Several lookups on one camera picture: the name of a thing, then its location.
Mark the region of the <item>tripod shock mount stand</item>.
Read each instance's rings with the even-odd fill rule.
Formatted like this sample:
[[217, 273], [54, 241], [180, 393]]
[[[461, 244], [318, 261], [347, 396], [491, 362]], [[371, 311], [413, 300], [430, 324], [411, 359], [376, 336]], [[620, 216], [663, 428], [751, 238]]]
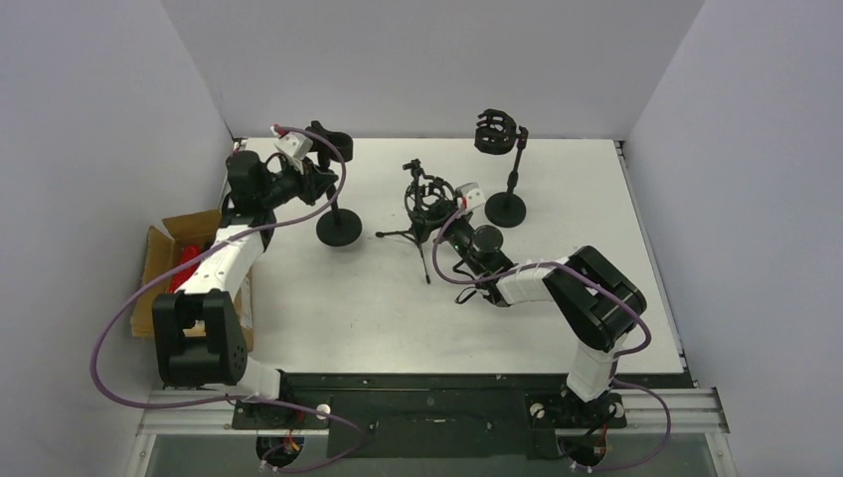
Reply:
[[404, 205], [410, 225], [405, 230], [375, 232], [375, 237], [401, 237], [409, 240], [419, 252], [425, 283], [431, 284], [422, 245], [455, 211], [456, 193], [446, 180], [428, 174], [418, 158], [404, 164], [402, 169], [409, 171], [412, 176], [404, 192]]

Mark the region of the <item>clip mic stand round base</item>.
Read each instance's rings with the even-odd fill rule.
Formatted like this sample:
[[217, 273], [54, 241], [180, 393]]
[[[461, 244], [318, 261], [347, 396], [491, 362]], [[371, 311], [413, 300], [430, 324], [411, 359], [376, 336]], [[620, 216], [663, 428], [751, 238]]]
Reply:
[[[342, 131], [325, 128], [320, 121], [313, 120], [306, 130], [324, 137], [331, 142], [342, 154], [345, 164], [353, 159], [354, 141], [352, 137]], [[330, 164], [336, 161], [336, 155], [320, 141], [314, 140], [311, 151], [317, 154], [318, 168], [321, 172], [330, 172]], [[316, 225], [317, 237], [324, 244], [339, 247], [353, 243], [362, 232], [362, 222], [359, 216], [351, 210], [341, 209], [337, 203], [331, 206], [331, 211], [324, 214]]]

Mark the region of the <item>red glitter microphone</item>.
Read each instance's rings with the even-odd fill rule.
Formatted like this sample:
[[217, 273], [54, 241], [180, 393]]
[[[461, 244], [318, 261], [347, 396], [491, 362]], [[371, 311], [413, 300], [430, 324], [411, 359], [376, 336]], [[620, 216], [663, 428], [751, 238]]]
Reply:
[[178, 271], [170, 278], [167, 287], [168, 294], [175, 293], [196, 272], [199, 264], [194, 262], [194, 259], [202, 252], [203, 249], [196, 244], [188, 244], [181, 249], [176, 263]]

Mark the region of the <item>brown cardboard box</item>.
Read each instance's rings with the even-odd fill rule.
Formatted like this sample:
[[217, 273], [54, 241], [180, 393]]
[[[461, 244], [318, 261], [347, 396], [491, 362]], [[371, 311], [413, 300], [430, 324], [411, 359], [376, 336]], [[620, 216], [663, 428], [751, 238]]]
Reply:
[[[147, 234], [147, 250], [141, 284], [146, 285], [152, 279], [174, 268], [178, 260], [177, 256], [184, 246], [196, 244], [204, 247], [208, 242], [213, 242], [220, 220], [221, 212], [213, 209], [165, 218], [162, 220], [165, 232], [151, 226]], [[248, 352], [253, 350], [252, 278], [252, 271], [249, 270], [234, 299]], [[141, 339], [154, 337], [152, 302], [158, 294], [167, 292], [169, 282], [170, 278], [165, 278], [135, 302], [130, 318], [133, 337]]]

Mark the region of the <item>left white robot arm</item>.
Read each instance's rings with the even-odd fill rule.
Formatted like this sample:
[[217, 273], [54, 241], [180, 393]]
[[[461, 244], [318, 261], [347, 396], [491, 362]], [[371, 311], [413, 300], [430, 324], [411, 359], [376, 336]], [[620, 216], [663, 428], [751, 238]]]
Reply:
[[333, 198], [339, 177], [330, 164], [343, 164], [341, 150], [274, 153], [280, 169], [269, 170], [254, 151], [226, 161], [230, 187], [213, 244], [198, 268], [171, 293], [151, 305], [160, 377], [174, 387], [220, 385], [249, 398], [278, 399], [282, 373], [251, 358], [235, 299], [253, 264], [272, 239], [275, 209], [298, 199], [312, 205]]

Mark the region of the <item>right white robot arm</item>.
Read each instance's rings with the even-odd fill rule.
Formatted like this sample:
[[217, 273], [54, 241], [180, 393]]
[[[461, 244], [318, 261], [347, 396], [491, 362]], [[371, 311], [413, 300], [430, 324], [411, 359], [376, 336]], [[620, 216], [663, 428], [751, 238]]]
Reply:
[[502, 250], [502, 233], [493, 226], [474, 228], [463, 209], [441, 226], [433, 244], [448, 243], [469, 269], [459, 280], [442, 270], [451, 284], [470, 286], [497, 307], [552, 302], [578, 340], [566, 388], [590, 402], [613, 385], [620, 357], [639, 353], [652, 342], [642, 319], [643, 293], [602, 253], [584, 245], [557, 260], [514, 263]]

